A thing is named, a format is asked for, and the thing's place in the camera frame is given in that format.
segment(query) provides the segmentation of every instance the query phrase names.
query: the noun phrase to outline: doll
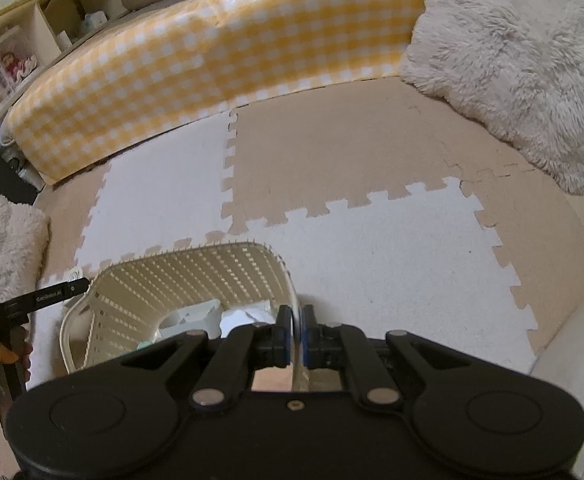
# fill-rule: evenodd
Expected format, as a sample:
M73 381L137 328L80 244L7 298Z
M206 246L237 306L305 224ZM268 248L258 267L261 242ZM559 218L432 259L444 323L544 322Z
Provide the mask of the doll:
M16 84L30 75L38 65L38 59L34 54L25 59L19 59L11 50L3 54L0 62Z

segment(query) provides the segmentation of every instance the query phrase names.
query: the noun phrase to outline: round black disc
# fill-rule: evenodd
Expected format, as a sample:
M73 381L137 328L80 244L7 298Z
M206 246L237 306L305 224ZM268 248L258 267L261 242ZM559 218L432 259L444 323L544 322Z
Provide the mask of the round black disc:
M60 478L96 480L149 460L179 421L161 386L49 383L11 407L6 437L15 455Z
M428 386L413 407L417 433L446 461L482 474L562 468L584 440L580 404L543 381L514 373L506 379L455 370L453 380Z

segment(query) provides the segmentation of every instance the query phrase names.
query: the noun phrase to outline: white foam mat tile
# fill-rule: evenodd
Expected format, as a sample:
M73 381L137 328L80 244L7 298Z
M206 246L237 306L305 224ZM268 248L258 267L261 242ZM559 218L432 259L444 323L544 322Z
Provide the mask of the white foam mat tile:
M529 307L517 308L512 266L501 267L458 179L444 189L408 186L411 195L287 223L248 222L252 238L270 244L287 264L302 301L320 321L354 324L371 337L404 329L506 367L527 372L534 354L527 337L536 328Z
M229 125L228 112L216 114L113 158L76 252L78 265L97 270L124 254L169 249L184 238L201 244L208 232L226 232L232 219L221 218L221 206L231 198L223 191L233 170L224 169Z

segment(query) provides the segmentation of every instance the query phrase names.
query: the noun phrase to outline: plastic container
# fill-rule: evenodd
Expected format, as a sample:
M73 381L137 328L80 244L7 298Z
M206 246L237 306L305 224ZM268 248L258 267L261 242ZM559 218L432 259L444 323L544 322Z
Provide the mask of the plastic container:
M0 35L0 72L10 91L14 91L34 70L38 58L19 26L8 28Z
M298 314L298 300L285 264L254 242L202 246L154 254L114 264L91 283L60 327L60 350L67 371L86 368L136 350L151 340L159 324L184 306L219 300L233 306L270 300ZM91 311L88 346L76 366L70 348L72 324Z

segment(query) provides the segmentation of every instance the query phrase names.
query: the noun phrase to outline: wooden shelf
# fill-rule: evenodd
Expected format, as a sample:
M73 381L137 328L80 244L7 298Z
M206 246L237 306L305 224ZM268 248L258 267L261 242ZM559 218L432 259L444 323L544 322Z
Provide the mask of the wooden shelf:
M108 22L97 30L81 37L80 24L85 13L105 12ZM128 12L121 0L21 0L0 12L0 30L18 25L26 35L39 60L39 68L25 79L22 86L0 104L0 121L9 108L21 97L41 73L81 46L109 22ZM72 47L62 51L56 36L66 31L75 40Z

